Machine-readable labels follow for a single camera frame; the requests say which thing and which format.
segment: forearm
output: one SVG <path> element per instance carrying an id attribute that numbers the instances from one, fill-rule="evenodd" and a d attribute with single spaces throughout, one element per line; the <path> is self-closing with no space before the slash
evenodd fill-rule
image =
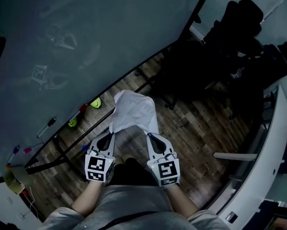
<path id="1" fill-rule="evenodd" d="M 90 181 L 86 189 L 72 204 L 72 209 L 85 217 L 91 214 L 102 188 L 102 182 Z"/>
<path id="2" fill-rule="evenodd" d="M 198 211 L 198 208 L 191 202 L 187 195 L 174 184 L 166 189 L 167 196 L 171 202 L 173 210 L 184 217 L 189 217 Z"/>

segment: gray t-shirt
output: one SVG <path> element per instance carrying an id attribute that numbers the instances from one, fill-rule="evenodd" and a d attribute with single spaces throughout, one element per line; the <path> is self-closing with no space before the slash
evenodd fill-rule
<path id="1" fill-rule="evenodd" d="M 229 230 L 209 210 L 199 211 L 188 219 L 174 213 L 162 187 L 127 185 L 106 187 L 95 210 L 87 218 L 72 209 L 62 207 L 54 211 L 39 230 L 98 230 L 117 218 L 146 211 L 156 213 L 122 222 L 109 229 Z"/>

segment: white table leg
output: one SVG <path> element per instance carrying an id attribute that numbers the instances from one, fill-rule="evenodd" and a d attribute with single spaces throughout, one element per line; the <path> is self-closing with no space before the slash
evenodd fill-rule
<path id="1" fill-rule="evenodd" d="M 241 160 L 241 161 L 253 161 L 256 159 L 257 154 L 253 153 L 224 153 L 215 152 L 214 157 L 217 159 L 228 159 L 228 160 Z"/>

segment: person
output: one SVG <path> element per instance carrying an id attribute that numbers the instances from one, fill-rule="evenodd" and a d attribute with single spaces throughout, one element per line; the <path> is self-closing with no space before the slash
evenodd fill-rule
<path id="1" fill-rule="evenodd" d="M 39 230 L 229 230 L 209 210 L 198 208 L 177 184 L 157 186 L 131 155 L 116 158 L 110 183 L 90 181 L 72 209 L 61 207 Z"/>

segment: black pants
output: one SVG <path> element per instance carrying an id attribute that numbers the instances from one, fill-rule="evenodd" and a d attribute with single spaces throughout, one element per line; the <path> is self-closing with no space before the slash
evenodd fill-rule
<path id="1" fill-rule="evenodd" d="M 157 186 L 157 183 L 136 159 L 129 158 L 125 164 L 115 166 L 114 175 L 107 186 L 110 185 Z"/>

